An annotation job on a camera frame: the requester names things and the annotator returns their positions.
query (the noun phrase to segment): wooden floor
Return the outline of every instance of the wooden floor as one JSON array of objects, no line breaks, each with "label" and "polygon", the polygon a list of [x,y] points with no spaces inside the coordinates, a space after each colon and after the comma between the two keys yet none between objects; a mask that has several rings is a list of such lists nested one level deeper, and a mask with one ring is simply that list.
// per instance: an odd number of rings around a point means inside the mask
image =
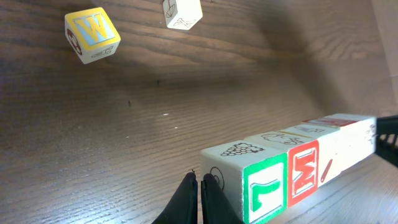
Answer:
[{"label": "wooden floor", "polygon": [[[201,3],[177,31],[160,0],[0,0],[0,223],[150,223],[201,149],[398,113],[371,0]],[[63,17],[97,6],[122,41],[83,65]],[[397,176],[371,156],[271,223],[396,222]]]}]

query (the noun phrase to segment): block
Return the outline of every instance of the block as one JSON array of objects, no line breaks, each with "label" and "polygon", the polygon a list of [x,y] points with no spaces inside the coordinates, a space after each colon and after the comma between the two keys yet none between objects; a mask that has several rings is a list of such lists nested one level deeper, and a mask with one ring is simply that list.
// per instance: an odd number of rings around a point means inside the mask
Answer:
[{"label": "block", "polygon": [[376,117],[339,113],[304,123],[340,130],[341,170],[350,168],[376,150]]},{"label": "block", "polygon": [[248,137],[244,141],[287,153],[288,207],[317,191],[319,144],[316,139],[272,131]]},{"label": "block", "polygon": [[245,223],[268,222],[286,209],[286,153],[245,141],[211,147],[201,152],[201,174],[207,173]]},{"label": "block", "polygon": [[114,54],[121,40],[101,7],[66,14],[65,35],[84,64]]},{"label": "block", "polygon": [[318,159],[318,187],[327,183],[341,173],[341,161],[339,161],[340,130],[326,126],[315,126],[311,124],[300,124],[281,130],[308,138],[316,139],[319,143]]},{"label": "block", "polygon": [[203,17],[200,0],[164,0],[163,10],[172,29],[189,30]]}]

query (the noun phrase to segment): wooden block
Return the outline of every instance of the wooden block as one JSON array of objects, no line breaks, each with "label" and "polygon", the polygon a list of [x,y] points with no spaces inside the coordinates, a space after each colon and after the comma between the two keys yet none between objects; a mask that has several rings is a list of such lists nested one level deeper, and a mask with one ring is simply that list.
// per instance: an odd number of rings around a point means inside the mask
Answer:
[{"label": "wooden block", "polygon": [[236,141],[204,149],[201,173],[211,173],[245,223],[265,223],[287,206],[287,154]]},{"label": "wooden block", "polygon": [[101,7],[66,14],[65,35],[84,64],[114,54],[121,40]]},{"label": "wooden block", "polygon": [[339,161],[345,170],[363,160],[376,149],[376,117],[355,114],[334,114],[304,123],[319,124],[340,130]]},{"label": "wooden block", "polygon": [[288,207],[299,203],[318,189],[319,144],[316,139],[273,131],[244,140],[288,154]]},{"label": "wooden block", "polygon": [[202,17],[200,0],[164,0],[164,17],[168,28],[189,30]]},{"label": "wooden block", "polygon": [[339,161],[339,150],[341,149],[339,145],[339,143],[341,143],[339,129],[311,124],[300,124],[283,129],[281,132],[282,131],[318,140],[318,187],[341,173],[341,161]]}]

